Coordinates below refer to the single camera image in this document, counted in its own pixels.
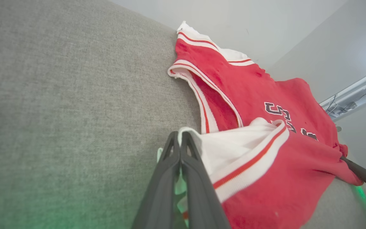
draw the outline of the red jersey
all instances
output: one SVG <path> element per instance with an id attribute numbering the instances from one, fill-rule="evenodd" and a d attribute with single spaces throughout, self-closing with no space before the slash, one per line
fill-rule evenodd
<path id="1" fill-rule="evenodd" d="M 168 74 L 193 89 L 202 134 L 248 126 L 258 117 L 281 119 L 290 133 L 267 172 L 222 202 L 233 229 L 299 228 L 335 176 L 362 184 L 340 160 L 347 146 L 304 80 L 274 81 L 245 54 L 218 47 L 185 22 L 176 53 Z"/>

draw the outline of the white stripe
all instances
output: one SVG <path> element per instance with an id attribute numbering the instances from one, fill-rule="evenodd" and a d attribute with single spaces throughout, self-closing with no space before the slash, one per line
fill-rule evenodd
<path id="1" fill-rule="evenodd" d="M 212 89 L 214 89 L 215 91 L 218 92 L 219 95 L 221 95 L 221 97 L 223 98 L 223 100 L 228 104 L 228 106 L 230 106 L 230 108 L 234 111 L 235 113 L 235 117 L 237 118 L 237 122 L 238 122 L 238 127 L 243 127 L 244 124 L 242 123 L 242 119 L 240 114 L 238 113 L 238 110 L 235 108 L 234 104 L 231 102 L 231 100 L 228 98 L 228 96 L 226 96 L 222 90 L 220 90 L 217 85 L 215 83 L 213 83 L 212 80 L 210 80 L 202 71 L 200 71 L 200 69 L 198 69 L 195 65 L 193 65 L 192 63 L 190 63 L 187 60 L 184 59 L 179 59 L 177 60 L 174 64 L 187 64 L 189 66 L 186 65 L 172 65 L 168 70 L 168 74 L 170 75 L 170 70 L 175 71 L 176 68 L 185 68 L 187 70 L 190 70 L 192 72 L 194 72 L 196 75 L 198 75 L 208 86 L 210 86 Z"/>
<path id="2" fill-rule="evenodd" d="M 231 63 L 231 62 L 229 62 L 229 64 L 235 65 L 235 66 L 248 66 L 248 65 L 251 65 L 251 64 L 255 64 L 255 63 L 254 63 L 254 61 L 251 61 L 249 59 L 249 61 L 246 61 L 246 62 L 240 62 L 240 63 Z"/>
<path id="3" fill-rule="evenodd" d="M 235 178 L 229 180 L 225 184 L 218 187 L 215 192 L 217 193 L 218 199 L 220 202 L 224 202 L 228 198 L 232 197 L 235 193 L 239 192 L 240 190 L 250 186 L 255 181 L 260 179 L 272 166 L 276 155 L 279 152 L 279 148 L 286 142 L 289 137 L 289 131 L 285 127 L 285 124 L 282 120 L 280 120 L 281 125 L 275 131 L 270 134 L 269 138 L 264 139 L 264 143 L 258 145 L 255 149 L 253 149 L 249 154 L 244 155 L 243 157 L 239 158 L 234 163 L 230 164 L 230 166 L 225 167 L 222 171 L 218 173 L 212 174 L 210 179 L 212 183 L 219 181 L 220 179 L 224 178 L 226 175 L 230 174 L 231 172 L 238 169 L 241 165 L 244 165 L 246 162 L 250 161 L 254 155 L 257 155 L 260 151 L 263 150 L 264 147 L 270 142 L 274 135 L 276 135 L 282 129 L 285 131 L 278 136 L 273 144 L 270 146 L 266 154 L 260 158 L 255 164 L 253 164 L 250 168 L 243 171 L 241 174 L 236 176 Z"/>
<path id="4" fill-rule="evenodd" d="M 171 77 L 177 77 L 183 80 L 186 80 L 189 83 L 189 86 L 192 88 L 194 94 L 196 95 L 197 101 L 200 106 L 201 112 L 201 133 L 206 134 L 206 119 L 205 113 L 207 114 L 207 120 L 209 125 L 209 132 L 218 132 L 217 121 L 210 109 L 210 106 L 204 96 L 203 92 L 200 90 L 199 86 L 196 84 L 195 80 L 193 79 L 192 75 L 189 73 L 187 69 L 179 68 L 179 69 L 172 69 L 175 74 L 170 72 L 170 69 L 167 71 Z"/>
<path id="5" fill-rule="evenodd" d="M 181 32 L 184 33 L 184 35 L 186 35 L 188 38 L 190 38 L 192 40 L 195 40 L 195 41 L 190 41 L 183 34 L 178 34 L 177 39 L 182 39 L 184 42 L 186 42 L 189 45 L 211 48 L 214 51 L 217 51 L 220 55 L 222 55 L 222 57 L 224 57 L 224 59 L 226 61 L 228 61 L 228 63 L 231 64 L 231 65 L 247 66 L 247 65 L 254 64 L 254 61 L 251 61 L 251 59 L 249 59 L 249 58 L 240 58 L 240 59 L 238 59 L 238 57 L 236 57 L 238 55 L 241 56 L 241 57 L 246 56 L 243 53 L 240 53 L 240 52 L 237 52 L 237 51 L 234 51 L 234 50 L 219 48 L 214 42 L 212 42 L 209 39 L 199 39 L 199 38 L 196 38 L 196 35 L 190 34 L 190 32 L 187 32 L 187 31 L 181 31 Z M 249 61 L 241 62 L 241 63 L 231 63 L 231 62 L 229 62 L 229 61 L 242 61 L 242 60 L 245 60 L 245 59 L 248 59 Z"/>

